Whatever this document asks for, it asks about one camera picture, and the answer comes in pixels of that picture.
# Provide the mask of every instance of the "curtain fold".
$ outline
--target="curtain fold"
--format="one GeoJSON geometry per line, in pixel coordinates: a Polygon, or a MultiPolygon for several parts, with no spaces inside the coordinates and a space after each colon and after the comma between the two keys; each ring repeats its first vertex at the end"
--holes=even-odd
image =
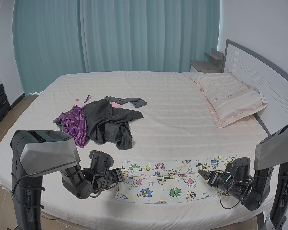
{"type": "Polygon", "coordinates": [[[16,0],[24,91],[79,72],[188,72],[217,48],[219,17],[220,0],[16,0]]]}

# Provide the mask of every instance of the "purple garment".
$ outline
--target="purple garment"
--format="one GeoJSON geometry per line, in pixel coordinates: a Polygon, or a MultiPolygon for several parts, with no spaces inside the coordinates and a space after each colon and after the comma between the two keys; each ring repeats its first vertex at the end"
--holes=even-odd
{"type": "Polygon", "coordinates": [[[66,126],[63,132],[74,138],[76,146],[83,148],[88,140],[87,124],[83,110],[77,107],[71,113],[62,114],[60,119],[66,126]]]}

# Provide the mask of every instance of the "white wall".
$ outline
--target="white wall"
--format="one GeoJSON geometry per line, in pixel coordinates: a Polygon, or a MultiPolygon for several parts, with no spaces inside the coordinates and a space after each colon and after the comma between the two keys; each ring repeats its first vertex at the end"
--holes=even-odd
{"type": "Polygon", "coordinates": [[[0,83],[10,105],[24,92],[14,58],[12,21],[15,0],[0,0],[0,83]]]}
{"type": "Polygon", "coordinates": [[[288,0],[221,0],[220,52],[227,39],[288,72],[288,0]]]}

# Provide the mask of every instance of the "robotic arm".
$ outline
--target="robotic arm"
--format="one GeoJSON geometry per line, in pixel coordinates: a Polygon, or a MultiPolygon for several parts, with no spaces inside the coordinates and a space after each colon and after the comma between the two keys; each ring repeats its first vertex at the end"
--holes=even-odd
{"type": "Polygon", "coordinates": [[[16,230],[41,230],[43,175],[60,171],[63,186],[78,199],[86,199],[91,193],[97,195],[90,197],[98,197],[101,191],[124,180],[120,168],[109,170],[112,157],[96,150],[90,152],[90,167],[81,170],[74,139],[60,131],[16,131],[10,146],[16,230]]]}
{"type": "Polygon", "coordinates": [[[228,163],[224,172],[198,171],[205,180],[208,180],[208,185],[221,189],[219,192],[220,203],[221,195],[231,195],[245,205],[248,210],[256,210],[269,195],[273,167],[280,165],[273,207],[266,218],[263,230],[281,230],[286,221],[285,213],[288,208],[287,128],[288,125],[268,136],[256,146],[254,177],[249,176],[250,159],[247,157],[228,163]]]}

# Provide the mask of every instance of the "nightstand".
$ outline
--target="nightstand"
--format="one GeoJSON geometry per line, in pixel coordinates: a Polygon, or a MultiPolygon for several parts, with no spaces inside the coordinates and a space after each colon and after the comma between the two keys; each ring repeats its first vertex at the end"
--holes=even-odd
{"type": "Polygon", "coordinates": [[[211,52],[205,52],[205,55],[210,57],[210,61],[191,61],[190,72],[203,72],[205,74],[220,73],[222,69],[224,54],[214,48],[211,48],[211,52]]]}

